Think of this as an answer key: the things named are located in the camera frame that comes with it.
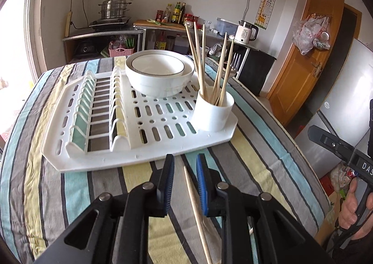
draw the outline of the white kettle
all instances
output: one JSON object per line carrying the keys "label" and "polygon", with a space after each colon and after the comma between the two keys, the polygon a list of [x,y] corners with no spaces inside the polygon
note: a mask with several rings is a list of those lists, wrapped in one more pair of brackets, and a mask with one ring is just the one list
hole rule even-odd
{"label": "white kettle", "polygon": [[[255,35],[251,37],[252,30],[255,30]],[[239,26],[237,28],[236,35],[234,36],[235,41],[239,41],[241,43],[249,43],[249,41],[255,41],[258,36],[259,28],[253,24],[250,24],[245,21],[240,21]]]}

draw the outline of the giraffe poster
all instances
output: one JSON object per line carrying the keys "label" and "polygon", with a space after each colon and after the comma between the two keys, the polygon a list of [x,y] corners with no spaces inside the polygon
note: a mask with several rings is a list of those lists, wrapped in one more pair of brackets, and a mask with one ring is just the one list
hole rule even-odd
{"label": "giraffe poster", "polygon": [[255,25],[267,29],[269,19],[271,18],[273,6],[276,0],[261,0],[258,14],[255,18]]}

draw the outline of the door handle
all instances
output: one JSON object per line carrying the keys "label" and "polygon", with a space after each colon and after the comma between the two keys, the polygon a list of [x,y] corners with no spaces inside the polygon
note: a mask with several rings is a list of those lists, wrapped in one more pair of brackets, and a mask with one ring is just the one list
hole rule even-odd
{"label": "door handle", "polygon": [[310,63],[311,63],[311,65],[312,65],[313,67],[315,67],[315,68],[319,67],[319,65],[320,65],[320,63],[318,63],[318,64],[314,64],[314,63],[312,63],[312,62],[310,62]]}
{"label": "door handle", "polygon": [[321,68],[321,63],[317,65],[316,69],[313,72],[313,77],[318,78],[323,69]]}

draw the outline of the chopstick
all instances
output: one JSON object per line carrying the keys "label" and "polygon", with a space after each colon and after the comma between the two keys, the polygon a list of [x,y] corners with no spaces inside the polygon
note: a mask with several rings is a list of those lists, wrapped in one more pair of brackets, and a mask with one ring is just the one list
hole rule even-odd
{"label": "chopstick", "polygon": [[208,101],[208,94],[205,84],[205,64],[206,64],[206,31],[205,31],[205,24],[202,27],[202,84],[203,84],[203,92],[206,95],[206,101]]}
{"label": "chopstick", "polygon": [[220,79],[221,79],[221,73],[223,72],[224,59],[225,59],[225,54],[226,54],[226,47],[227,47],[227,33],[225,33],[225,36],[224,36],[224,43],[223,43],[223,47],[221,49],[218,71],[216,73],[214,87],[213,87],[213,90],[212,90],[212,94],[210,96],[210,103],[213,104],[213,105],[216,101],[216,96],[217,96],[218,90],[220,89]]}
{"label": "chopstick", "polygon": [[204,75],[205,75],[205,68],[201,64],[201,50],[200,50],[200,39],[198,36],[198,30],[197,30],[197,23],[194,22],[194,38],[195,38],[195,49],[197,51],[197,64],[198,64],[198,83],[200,83],[200,94],[203,99],[205,99],[204,91]]}
{"label": "chopstick", "polygon": [[196,202],[195,197],[194,197],[193,188],[192,188],[192,180],[190,179],[189,174],[188,174],[188,170],[185,166],[184,166],[184,174],[185,174],[185,179],[186,179],[186,185],[188,187],[188,193],[189,193],[190,201],[192,203],[192,208],[193,208],[195,221],[197,223],[198,233],[200,234],[200,239],[201,239],[201,242],[202,242],[203,251],[204,251],[205,256],[206,256],[207,264],[213,264],[212,259],[211,259],[211,254],[210,254],[210,251],[208,249],[205,233],[203,231],[202,218],[200,216],[200,213],[198,212],[197,202]]}
{"label": "chopstick", "polygon": [[192,51],[192,56],[193,56],[193,62],[194,62],[195,71],[197,73],[199,73],[198,64],[197,64],[197,54],[195,52],[194,44],[193,44],[192,38],[190,36],[190,32],[189,32],[188,26],[186,24],[185,24],[185,29],[186,29],[186,35],[188,35],[190,50]]}
{"label": "chopstick", "polygon": [[225,95],[225,87],[227,85],[229,73],[231,72],[231,62],[233,58],[233,45],[234,45],[234,40],[232,40],[231,49],[229,50],[228,63],[227,63],[227,68],[225,69],[224,82],[221,87],[221,93],[220,93],[220,99],[219,99],[218,106],[221,106],[223,104],[224,95]]}

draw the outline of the bowl rim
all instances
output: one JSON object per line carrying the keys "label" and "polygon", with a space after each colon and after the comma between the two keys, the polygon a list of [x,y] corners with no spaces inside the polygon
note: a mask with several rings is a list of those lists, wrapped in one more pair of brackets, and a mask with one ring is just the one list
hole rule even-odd
{"label": "bowl rim", "polygon": [[[159,54],[159,55],[161,55],[161,56],[171,56],[171,55],[168,55],[168,54],[162,54],[162,53],[154,53],[154,54]],[[180,73],[183,73],[183,71],[184,71],[184,69],[185,69],[185,65],[184,65],[184,63],[183,63],[183,61],[182,60],[180,60],[180,59],[178,59],[177,57],[175,57],[175,56],[171,56],[171,57],[173,57],[173,58],[176,58],[181,64],[182,64],[182,66],[183,66],[183,68],[182,68],[182,70],[180,70],[179,72],[174,72],[174,73],[171,73],[171,74],[151,74],[151,73],[147,73],[147,72],[143,72],[143,71],[140,71],[140,70],[138,70],[138,69],[136,69],[135,67],[134,67],[134,65],[133,65],[133,62],[136,60],[136,58],[134,58],[132,61],[131,61],[131,69],[133,70],[133,71],[135,71],[135,72],[137,72],[137,73],[141,73],[141,74],[144,74],[144,75],[149,75],[149,76],[155,76],[155,77],[157,77],[157,76],[159,76],[159,77],[174,77],[174,76],[177,76],[178,74],[180,74]]]}
{"label": "bowl rim", "polygon": [[[166,55],[175,56],[176,58],[178,58],[177,56],[180,56],[179,60],[184,64],[183,72],[186,70],[185,63],[188,63],[188,65],[191,68],[191,71],[188,71],[185,74],[182,73],[180,76],[175,76],[175,75],[159,76],[159,75],[151,75],[151,74],[141,73],[141,72],[137,71],[135,68],[132,67],[132,61],[136,58],[137,55],[141,56],[141,55],[152,54],[152,53],[157,53],[157,54],[159,54],[159,53],[166,53]],[[156,49],[143,50],[143,51],[139,51],[139,52],[136,52],[134,54],[131,54],[126,59],[125,67],[128,68],[129,70],[137,73],[137,74],[148,76],[148,77],[151,77],[153,79],[176,79],[176,78],[182,78],[184,76],[189,75],[190,73],[194,73],[194,71],[195,71],[194,63],[193,63],[193,61],[189,57],[187,57],[187,56],[185,56],[183,54],[177,53],[177,52],[173,52],[173,51],[156,50]]]}

